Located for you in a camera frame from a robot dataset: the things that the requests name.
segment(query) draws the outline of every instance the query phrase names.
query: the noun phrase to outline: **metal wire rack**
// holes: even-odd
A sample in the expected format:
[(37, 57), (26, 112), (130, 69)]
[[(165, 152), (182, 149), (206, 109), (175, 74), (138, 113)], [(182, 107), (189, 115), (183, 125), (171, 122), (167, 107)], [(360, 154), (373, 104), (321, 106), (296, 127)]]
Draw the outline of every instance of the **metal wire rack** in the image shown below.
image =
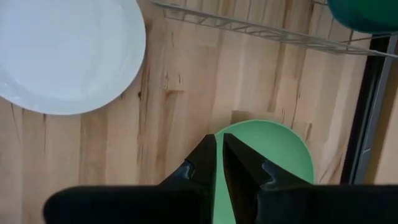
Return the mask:
[[(370, 50), (357, 44), (369, 39), (397, 34), (372, 36), (347, 28), (346, 38), (332, 35), (334, 20), (326, 0), (150, 0), (163, 9), (170, 19), (217, 29), (230, 30), (287, 44), (307, 47), (333, 54), (376, 55), (398, 58), (398, 55)], [(284, 24), (281, 4), (290, 2), (292, 24)]]

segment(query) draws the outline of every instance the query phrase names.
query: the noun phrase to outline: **white plate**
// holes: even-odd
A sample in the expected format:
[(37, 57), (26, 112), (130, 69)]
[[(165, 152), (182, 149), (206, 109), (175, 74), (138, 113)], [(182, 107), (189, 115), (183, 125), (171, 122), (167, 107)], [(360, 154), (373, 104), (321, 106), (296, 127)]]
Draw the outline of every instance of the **white plate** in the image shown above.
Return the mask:
[(0, 0), (0, 95), (47, 114), (78, 114), (120, 95), (146, 45), (134, 0)]

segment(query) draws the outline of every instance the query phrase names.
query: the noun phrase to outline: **dish rack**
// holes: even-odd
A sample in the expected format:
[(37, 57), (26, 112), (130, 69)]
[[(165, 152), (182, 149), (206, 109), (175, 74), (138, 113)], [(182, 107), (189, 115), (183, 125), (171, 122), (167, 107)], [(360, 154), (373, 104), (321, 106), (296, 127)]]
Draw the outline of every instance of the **dish rack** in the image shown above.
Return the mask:
[[(325, 0), (150, 0), (163, 9), (164, 16), (183, 22), (230, 30), (286, 44), (298, 45), (333, 54), (375, 55), (398, 58), (368, 49), (358, 44), (369, 39), (389, 37), (394, 34), (370, 35), (344, 29), (346, 38), (331, 35), (334, 24), (342, 27), (331, 15)], [(300, 26), (284, 24), (280, 8), (290, 4), (290, 10), (300, 17)]]

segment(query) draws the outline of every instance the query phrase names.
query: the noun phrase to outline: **wooden surface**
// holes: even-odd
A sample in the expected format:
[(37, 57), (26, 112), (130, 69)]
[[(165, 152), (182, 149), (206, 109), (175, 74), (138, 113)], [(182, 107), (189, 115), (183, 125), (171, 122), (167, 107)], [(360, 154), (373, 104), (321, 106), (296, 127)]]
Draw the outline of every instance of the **wooden surface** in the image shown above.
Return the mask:
[[(349, 36), (317, 6), (269, 2), (266, 24)], [(294, 129), (310, 148), (317, 182), (339, 181), (366, 57), (166, 21), (147, 1), (140, 4), (146, 59), (112, 103), (50, 116), (0, 99), (0, 223), (42, 223), (43, 202), (65, 187), (159, 183), (206, 133), (253, 118)], [(211, 1), (204, 6), (212, 9)], [(303, 16), (311, 22), (303, 24)]]
[(386, 86), (367, 184), (398, 184), (398, 61), (392, 63)]

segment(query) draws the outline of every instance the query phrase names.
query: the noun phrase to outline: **black metal bar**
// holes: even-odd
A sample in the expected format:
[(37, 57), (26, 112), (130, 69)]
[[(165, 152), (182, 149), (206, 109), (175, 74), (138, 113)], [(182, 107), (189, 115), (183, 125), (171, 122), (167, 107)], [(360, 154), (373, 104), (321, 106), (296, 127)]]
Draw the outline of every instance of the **black metal bar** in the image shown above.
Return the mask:
[[(397, 36), (373, 39), (371, 49), (393, 54), (397, 40)], [(368, 57), (341, 175), (342, 184), (364, 182), (392, 61), (390, 57)]]

